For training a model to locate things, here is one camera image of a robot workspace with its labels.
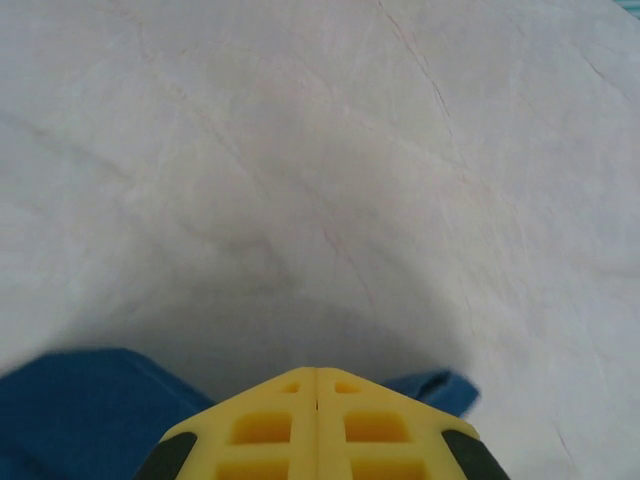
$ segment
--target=blue cloth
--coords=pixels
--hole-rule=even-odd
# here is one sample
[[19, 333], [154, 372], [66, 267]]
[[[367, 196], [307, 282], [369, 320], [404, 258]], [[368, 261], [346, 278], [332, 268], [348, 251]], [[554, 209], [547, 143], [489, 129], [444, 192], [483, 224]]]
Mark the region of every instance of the blue cloth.
[[[386, 385], [454, 414], [478, 395], [447, 371]], [[0, 478], [130, 479], [166, 430], [213, 404], [128, 350], [46, 355], [0, 380]]]
[[640, 0], [614, 0], [636, 18], [640, 18]]

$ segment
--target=white marble surface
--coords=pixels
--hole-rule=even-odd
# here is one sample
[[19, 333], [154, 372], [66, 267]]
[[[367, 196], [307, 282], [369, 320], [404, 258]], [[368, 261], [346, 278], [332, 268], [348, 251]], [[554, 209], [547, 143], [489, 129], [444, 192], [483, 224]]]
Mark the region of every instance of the white marble surface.
[[0, 1], [0, 366], [221, 398], [447, 365], [514, 480], [640, 477], [640, 22], [606, 0]]

